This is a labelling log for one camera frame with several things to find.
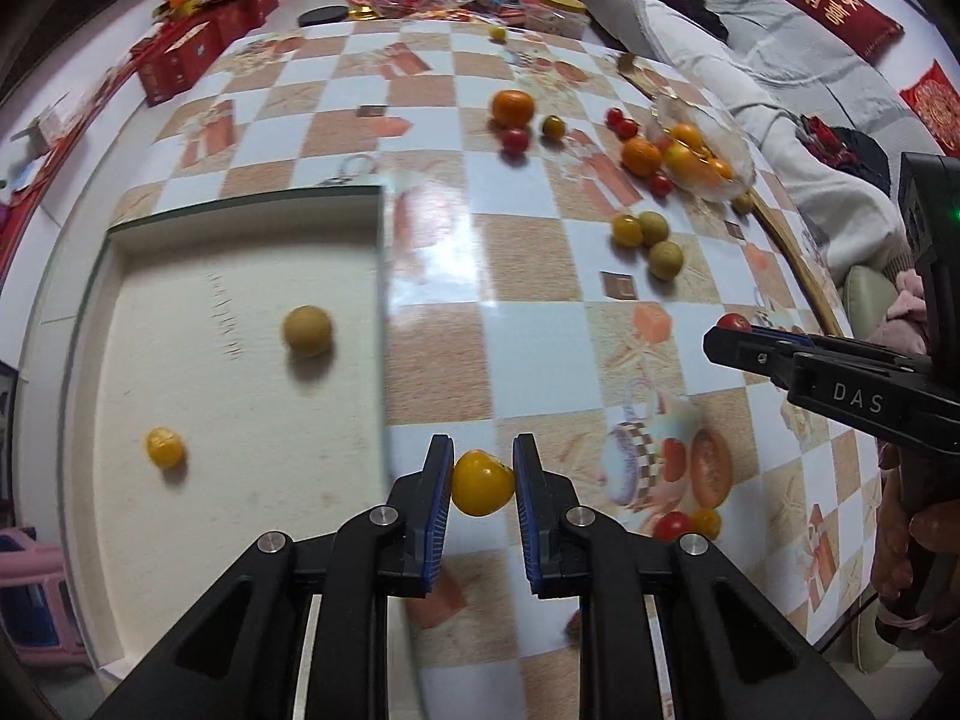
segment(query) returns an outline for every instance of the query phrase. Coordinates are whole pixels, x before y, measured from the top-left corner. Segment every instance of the yellow lid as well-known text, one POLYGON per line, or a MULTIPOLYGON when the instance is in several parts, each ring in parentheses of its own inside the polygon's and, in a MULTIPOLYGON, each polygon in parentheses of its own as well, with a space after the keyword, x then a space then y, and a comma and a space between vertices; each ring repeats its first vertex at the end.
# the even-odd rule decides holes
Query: yellow lid
POLYGON ((540 0, 544 5, 565 10, 568 13, 586 13, 587 6, 579 0, 540 0))

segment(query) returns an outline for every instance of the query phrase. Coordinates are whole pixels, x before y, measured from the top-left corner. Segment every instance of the fruit basket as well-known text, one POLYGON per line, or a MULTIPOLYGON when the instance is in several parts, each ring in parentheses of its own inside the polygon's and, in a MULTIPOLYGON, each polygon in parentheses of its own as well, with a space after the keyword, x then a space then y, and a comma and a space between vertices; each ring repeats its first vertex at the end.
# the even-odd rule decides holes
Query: fruit basket
POLYGON ((666 175, 707 202, 728 202, 757 178, 746 139, 679 98, 659 95, 644 129, 664 155, 666 175))

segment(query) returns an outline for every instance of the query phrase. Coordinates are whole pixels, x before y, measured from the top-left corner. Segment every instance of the pink chair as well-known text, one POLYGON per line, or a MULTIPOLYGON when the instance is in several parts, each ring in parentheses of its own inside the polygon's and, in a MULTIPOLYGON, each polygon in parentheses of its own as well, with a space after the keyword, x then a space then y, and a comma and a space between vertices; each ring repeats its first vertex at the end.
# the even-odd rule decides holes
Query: pink chair
POLYGON ((61 548, 0 529, 0 625, 25 665, 89 664, 70 604, 61 548))

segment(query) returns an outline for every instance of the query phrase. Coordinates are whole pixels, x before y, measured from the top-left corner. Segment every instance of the metal screw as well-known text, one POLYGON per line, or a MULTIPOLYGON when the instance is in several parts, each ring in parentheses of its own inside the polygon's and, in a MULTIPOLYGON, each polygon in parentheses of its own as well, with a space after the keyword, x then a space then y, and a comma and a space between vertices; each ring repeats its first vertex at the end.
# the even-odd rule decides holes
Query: metal screw
POLYGON ((577 528, 586 528, 587 525, 592 525, 595 519, 596 513, 586 506, 574 506, 566 510, 566 521, 577 528))
POLYGON ((709 546, 710 542, 699 533, 684 533, 680 536, 680 549, 688 555, 703 555, 709 546))
POLYGON ((260 552, 266 552, 268 555, 272 555, 274 552, 280 552, 286 542, 286 536, 280 533, 280 531, 267 531, 267 533, 263 533, 263 536, 256 540, 256 548, 260 550, 260 552))
POLYGON ((392 506, 377 506, 370 509, 370 522, 374 525, 392 525, 400 515, 392 506))

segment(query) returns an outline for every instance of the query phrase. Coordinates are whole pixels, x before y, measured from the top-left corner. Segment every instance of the checkered tablecloth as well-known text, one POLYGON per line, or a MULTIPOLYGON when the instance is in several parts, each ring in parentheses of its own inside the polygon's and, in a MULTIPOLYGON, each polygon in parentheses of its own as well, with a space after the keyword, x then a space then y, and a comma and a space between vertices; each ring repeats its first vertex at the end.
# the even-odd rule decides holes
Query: checkered tablecloth
MULTIPOLYGON (((650 63, 659 88, 731 122, 697 79, 650 63)), ((688 474, 637 491, 637 436, 655 448, 696 435, 726 445, 733 488, 721 549, 810 641, 867 584, 880 479, 874 441, 787 404, 769 381, 712 365, 704 332, 728 311, 818 332, 784 257, 752 218, 675 191, 659 203, 619 165, 603 124, 646 98, 616 53, 475 25, 362 22, 248 38, 184 95, 116 220, 216 197, 356 180, 385 187, 389 247, 390 468, 419 469, 430 436, 510 461, 536 435, 544 465, 584 504, 649 531, 688 474), (562 149, 534 142, 506 162, 488 129, 496 91, 527 90, 538 118, 568 124, 562 149), (358 116, 358 106, 386 106, 358 116), (642 257, 611 247, 623 207, 669 220, 685 269, 664 287, 642 257)), ((813 238, 751 146, 757 191, 793 230, 843 327, 813 238)), ((577 601, 530 594, 510 504, 489 517, 451 507, 443 603, 412 610, 430 717, 575 717, 577 601)))

